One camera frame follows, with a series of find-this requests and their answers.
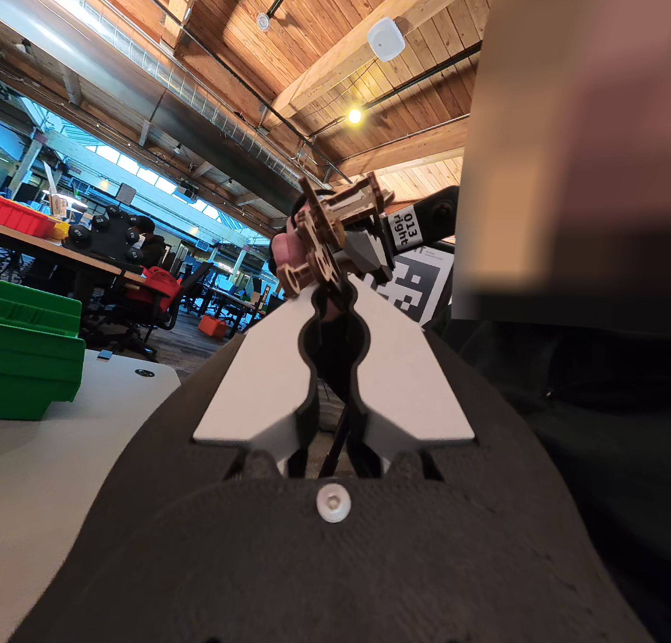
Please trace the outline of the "wooden model lever assembly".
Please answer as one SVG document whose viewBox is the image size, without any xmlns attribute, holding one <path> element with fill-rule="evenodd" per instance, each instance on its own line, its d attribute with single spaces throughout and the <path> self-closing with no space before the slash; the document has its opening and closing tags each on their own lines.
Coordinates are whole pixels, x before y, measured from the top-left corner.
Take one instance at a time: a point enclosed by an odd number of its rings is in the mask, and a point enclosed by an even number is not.
<svg viewBox="0 0 671 643">
<path fill-rule="evenodd" d="M 338 287 L 340 284 L 340 270 L 338 264 L 333 259 L 333 251 L 340 251 L 343 248 L 337 249 L 334 245 L 323 244 L 317 236 L 315 225 L 311 216 L 310 205 L 319 202 L 319 197 L 313 186 L 307 178 L 299 179 L 302 194 L 305 198 L 309 210 L 303 210 L 296 215 L 296 224 L 298 235 L 306 246 L 307 263 L 300 269 L 292 269 L 289 266 L 284 266 L 280 269 L 282 285 L 281 289 L 287 299 L 298 297 L 300 292 L 313 283 L 326 286 L 331 285 Z"/>
</svg>

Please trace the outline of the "long spiral ceiling duct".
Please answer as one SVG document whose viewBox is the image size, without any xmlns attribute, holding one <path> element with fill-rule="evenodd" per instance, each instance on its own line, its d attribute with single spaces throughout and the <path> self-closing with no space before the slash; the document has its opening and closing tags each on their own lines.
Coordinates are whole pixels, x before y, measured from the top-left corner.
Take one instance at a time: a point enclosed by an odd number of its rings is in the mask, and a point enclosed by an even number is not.
<svg viewBox="0 0 671 643">
<path fill-rule="evenodd" d="M 1 0 L 1 21 L 279 211 L 325 188 L 187 69 L 88 0 Z"/>
</svg>

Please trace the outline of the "black dumbbell rack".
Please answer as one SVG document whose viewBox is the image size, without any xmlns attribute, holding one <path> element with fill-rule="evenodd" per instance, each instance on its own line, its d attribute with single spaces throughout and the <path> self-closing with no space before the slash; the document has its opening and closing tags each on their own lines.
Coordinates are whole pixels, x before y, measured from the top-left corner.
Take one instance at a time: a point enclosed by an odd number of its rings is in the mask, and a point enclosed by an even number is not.
<svg viewBox="0 0 671 643">
<path fill-rule="evenodd" d="M 143 261 L 140 235 L 136 230 L 138 217 L 123 211 L 118 205 L 108 205 L 104 215 L 95 215 L 89 227 L 70 226 L 62 245 L 85 255 L 139 266 Z"/>
</svg>

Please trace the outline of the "black floor stand pole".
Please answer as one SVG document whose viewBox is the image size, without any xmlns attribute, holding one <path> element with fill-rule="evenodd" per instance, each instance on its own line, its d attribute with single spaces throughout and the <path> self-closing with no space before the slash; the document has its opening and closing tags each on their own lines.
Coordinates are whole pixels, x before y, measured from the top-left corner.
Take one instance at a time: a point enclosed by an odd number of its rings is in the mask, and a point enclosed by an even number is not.
<svg viewBox="0 0 671 643">
<path fill-rule="evenodd" d="M 345 446 L 346 440 L 349 435 L 349 418 L 348 418 L 348 408 L 344 408 L 341 417 L 338 421 L 333 444 L 330 448 L 330 451 L 325 457 L 325 460 L 322 464 L 322 467 L 319 471 L 318 478 L 325 479 L 330 478 L 335 474 L 336 467 L 340 460 L 340 455 Z"/>
</svg>

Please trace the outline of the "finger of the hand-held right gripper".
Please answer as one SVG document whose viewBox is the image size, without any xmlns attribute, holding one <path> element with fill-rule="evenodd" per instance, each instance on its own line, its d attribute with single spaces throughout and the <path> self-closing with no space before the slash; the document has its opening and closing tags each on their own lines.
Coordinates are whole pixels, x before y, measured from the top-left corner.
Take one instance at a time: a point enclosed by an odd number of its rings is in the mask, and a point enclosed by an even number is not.
<svg viewBox="0 0 671 643">
<path fill-rule="evenodd" d="M 361 273 L 371 274 L 374 280 L 392 279 L 383 243 L 368 231 L 347 231 L 343 251 Z"/>
</svg>

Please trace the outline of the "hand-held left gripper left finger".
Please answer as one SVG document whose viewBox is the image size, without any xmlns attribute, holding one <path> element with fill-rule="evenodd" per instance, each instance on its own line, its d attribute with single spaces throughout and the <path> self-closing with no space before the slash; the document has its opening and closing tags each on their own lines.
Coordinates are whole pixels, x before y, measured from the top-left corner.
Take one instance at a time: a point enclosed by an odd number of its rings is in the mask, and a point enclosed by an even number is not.
<svg viewBox="0 0 671 643">
<path fill-rule="evenodd" d="M 305 478 L 319 427 L 320 316 L 313 284 L 241 337 L 193 433 L 197 445 L 266 452 L 286 477 Z"/>
</svg>

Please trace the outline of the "red plastic bin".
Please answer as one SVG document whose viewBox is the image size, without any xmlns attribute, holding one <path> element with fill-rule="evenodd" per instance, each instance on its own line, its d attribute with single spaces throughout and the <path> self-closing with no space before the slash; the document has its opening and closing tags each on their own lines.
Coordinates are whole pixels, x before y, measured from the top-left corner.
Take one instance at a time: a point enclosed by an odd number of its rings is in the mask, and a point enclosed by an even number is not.
<svg viewBox="0 0 671 643">
<path fill-rule="evenodd" d="M 55 220 L 29 206 L 1 197 L 1 226 L 33 237 L 51 237 Z"/>
</svg>

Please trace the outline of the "wooden model frame part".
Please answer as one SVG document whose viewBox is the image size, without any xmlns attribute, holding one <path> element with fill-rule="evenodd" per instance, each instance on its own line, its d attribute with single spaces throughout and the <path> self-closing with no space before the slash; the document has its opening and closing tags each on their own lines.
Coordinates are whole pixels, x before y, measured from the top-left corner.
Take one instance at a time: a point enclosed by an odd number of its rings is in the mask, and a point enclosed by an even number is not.
<svg viewBox="0 0 671 643">
<path fill-rule="evenodd" d="M 394 199 L 394 191 L 381 186 L 374 172 L 369 172 L 337 193 L 318 197 L 318 205 L 310 205 L 317 236 L 323 244 L 340 249 L 345 243 L 346 225 L 383 213 Z"/>
</svg>

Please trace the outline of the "person's right hand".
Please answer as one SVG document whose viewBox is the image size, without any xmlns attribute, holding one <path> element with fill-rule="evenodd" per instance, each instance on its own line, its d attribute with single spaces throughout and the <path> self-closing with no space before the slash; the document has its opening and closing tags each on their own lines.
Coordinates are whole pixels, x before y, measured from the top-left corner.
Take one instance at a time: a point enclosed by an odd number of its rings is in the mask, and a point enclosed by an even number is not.
<svg viewBox="0 0 671 643">
<path fill-rule="evenodd" d="M 293 215 L 287 218 L 287 223 L 284 229 L 273 237 L 270 245 L 271 259 L 269 260 L 269 269 L 280 280 L 282 285 L 281 275 L 279 271 L 284 266 L 296 270 L 306 265 L 307 250 L 300 236 L 296 224 L 296 215 L 303 210 L 309 210 L 306 202 L 303 202 Z"/>
</svg>

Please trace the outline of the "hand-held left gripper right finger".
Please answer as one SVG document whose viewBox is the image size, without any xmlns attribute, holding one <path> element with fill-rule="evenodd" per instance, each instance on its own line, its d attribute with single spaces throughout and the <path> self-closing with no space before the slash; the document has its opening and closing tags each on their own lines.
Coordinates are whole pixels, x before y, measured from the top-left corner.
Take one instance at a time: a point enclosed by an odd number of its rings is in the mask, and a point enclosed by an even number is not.
<svg viewBox="0 0 671 643">
<path fill-rule="evenodd" d="M 354 275 L 344 280 L 343 296 L 354 357 L 346 447 L 357 476 L 381 477 L 401 454 L 474 442 L 474 429 L 419 324 Z"/>
</svg>

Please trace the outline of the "wooden top workbench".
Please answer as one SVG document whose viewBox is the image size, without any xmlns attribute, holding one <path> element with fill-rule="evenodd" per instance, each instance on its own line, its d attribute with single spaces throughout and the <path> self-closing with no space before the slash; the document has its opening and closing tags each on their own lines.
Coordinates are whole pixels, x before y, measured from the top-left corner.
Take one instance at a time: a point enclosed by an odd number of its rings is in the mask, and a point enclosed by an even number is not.
<svg viewBox="0 0 671 643">
<path fill-rule="evenodd" d="M 68 250 L 60 244 L 39 237 L 29 236 L 6 226 L 1 226 L 1 247 L 20 252 L 32 258 L 90 275 L 108 277 L 113 281 L 142 286 L 146 282 L 143 274 L 121 269 L 109 262 Z"/>
</svg>

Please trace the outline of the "black chair with red jacket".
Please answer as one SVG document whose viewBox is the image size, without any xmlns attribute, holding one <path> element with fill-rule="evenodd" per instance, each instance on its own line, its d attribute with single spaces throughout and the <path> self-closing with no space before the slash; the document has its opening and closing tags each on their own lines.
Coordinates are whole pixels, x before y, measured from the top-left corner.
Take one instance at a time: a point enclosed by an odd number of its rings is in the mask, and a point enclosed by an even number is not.
<svg viewBox="0 0 671 643">
<path fill-rule="evenodd" d="M 157 266 L 147 269 L 145 281 L 137 290 L 126 289 L 110 296 L 101 312 L 101 324 L 123 326 L 125 331 L 103 334 L 101 344 L 112 353 L 135 352 L 155 362 L 157 350 L 147 344 L 149 337 L 156 329 L 172 330 L 182 298 L 213 267 L 212 262 L 202 262 L 180 280 Z"/>
</svg>

